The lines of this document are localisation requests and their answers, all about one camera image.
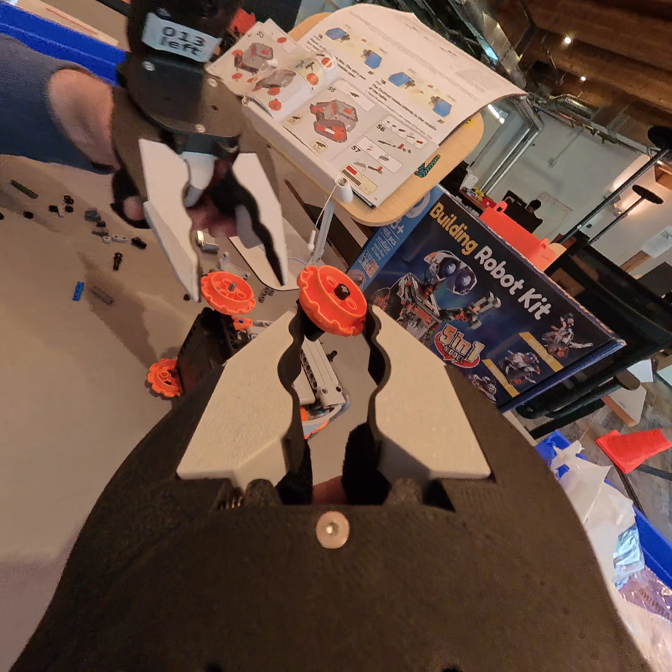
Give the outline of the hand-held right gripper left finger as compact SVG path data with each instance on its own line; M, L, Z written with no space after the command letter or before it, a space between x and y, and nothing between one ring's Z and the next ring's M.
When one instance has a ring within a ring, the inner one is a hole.
M288 311L223 365L177 466L182 480L229 479L245 489L286 476L312 481L310 449L293 384L305 330L301 310Z

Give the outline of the blue robot kit box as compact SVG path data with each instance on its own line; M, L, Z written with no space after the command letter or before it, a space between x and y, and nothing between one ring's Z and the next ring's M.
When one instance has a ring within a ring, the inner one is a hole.
M380 227L348 275L500 411L625 346L440 186Z

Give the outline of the black grey toy robot vehicle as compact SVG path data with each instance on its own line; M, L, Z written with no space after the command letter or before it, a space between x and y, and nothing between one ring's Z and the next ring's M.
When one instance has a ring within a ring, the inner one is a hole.
M222 368L242 348L273 324L254 320L236 308L222 313L210 303L197 315L177 354L175 376L182 393L192 390L211 370ZM332 367L337 352L327 353L319 340L305 339L301 373L293 383L300 401L305 438L324 429L350 406L348 391Z

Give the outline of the orange plastic object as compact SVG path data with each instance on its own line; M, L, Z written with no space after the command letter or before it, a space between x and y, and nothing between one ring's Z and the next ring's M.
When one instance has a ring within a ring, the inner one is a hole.
M480 219L541 271L567 251L560 243L537 238L533 233L539 226L537 218L515 202L501 201L486 207Z

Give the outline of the black metal rack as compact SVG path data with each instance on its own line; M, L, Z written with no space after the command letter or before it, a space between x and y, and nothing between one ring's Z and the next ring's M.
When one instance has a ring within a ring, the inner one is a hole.
M617 389L632 389L630 366L671 352L671 304L588 245L561 255L552 269L551 279L625 341L623 348L517 408L525 419L572 422L602 406Z

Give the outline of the person's left hand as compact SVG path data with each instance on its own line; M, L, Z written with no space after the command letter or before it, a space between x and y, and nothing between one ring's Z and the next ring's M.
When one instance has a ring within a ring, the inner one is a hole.
M48 82L52 116L91 163L119 169L112 143L112 88L88 72L60 69Z

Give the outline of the orange toy gear wheel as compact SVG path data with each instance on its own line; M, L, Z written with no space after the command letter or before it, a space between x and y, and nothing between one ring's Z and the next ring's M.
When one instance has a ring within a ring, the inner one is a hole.
M145 385L155 396L163 399L180 398L183 387L177 370L177 358L163 358L152 364L147 371Z
M307 338L317 340L321 333L355 337L363 332L367 300L344 272L331 265L307 265L297 277L297 286Z
M203 275L200 290L209 307L223 315L246 315L256 306L252 288L233 273L218 271Z

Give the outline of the clear plastic bags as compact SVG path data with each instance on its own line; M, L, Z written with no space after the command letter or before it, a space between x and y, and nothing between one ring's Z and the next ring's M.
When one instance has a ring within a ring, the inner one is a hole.
M622 619L638 636L671 641L671 544L608 481L580 442L555 431L538 453L556 476L583 524Z

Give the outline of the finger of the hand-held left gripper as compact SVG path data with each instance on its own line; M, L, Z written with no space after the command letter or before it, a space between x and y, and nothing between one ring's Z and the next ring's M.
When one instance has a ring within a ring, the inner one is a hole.
M177 154L155 140L139 140L145 179L145 216L185 292L195 302L200 294L200 258L192 240L188 208L211 181L211 155Z
M268 266L278 290L294 286L281 205L255 153L240 153L229 170L210 188L210 199L223 215L233 219L232 238L252 269L262 279Z

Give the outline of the person's left forearm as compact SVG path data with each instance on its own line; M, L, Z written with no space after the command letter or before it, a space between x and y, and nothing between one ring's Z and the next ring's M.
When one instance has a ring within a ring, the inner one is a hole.
M68 158L52 117L48 84L63 62L1 35L1 154L42 163Z

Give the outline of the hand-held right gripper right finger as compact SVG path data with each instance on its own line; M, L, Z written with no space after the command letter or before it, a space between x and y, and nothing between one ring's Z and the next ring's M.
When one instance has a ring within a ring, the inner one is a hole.
M348 439L344 485L490 479L446 366L379 307L368 308L364 336L376 388Z

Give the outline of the orange flat wedge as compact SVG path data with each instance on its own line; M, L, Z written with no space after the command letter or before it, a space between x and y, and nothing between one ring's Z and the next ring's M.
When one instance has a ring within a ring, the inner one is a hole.
M595 442L620 472L630 474L649 458L671 448L671 428L626 434L612 430Z

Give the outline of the printed instruction manual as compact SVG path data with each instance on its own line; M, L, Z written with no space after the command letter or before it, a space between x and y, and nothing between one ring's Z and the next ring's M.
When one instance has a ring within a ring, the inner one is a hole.
M277 151L326 191L377 208L488 106L525 93L414 14L358 4L298 41L257 22L208 72Z

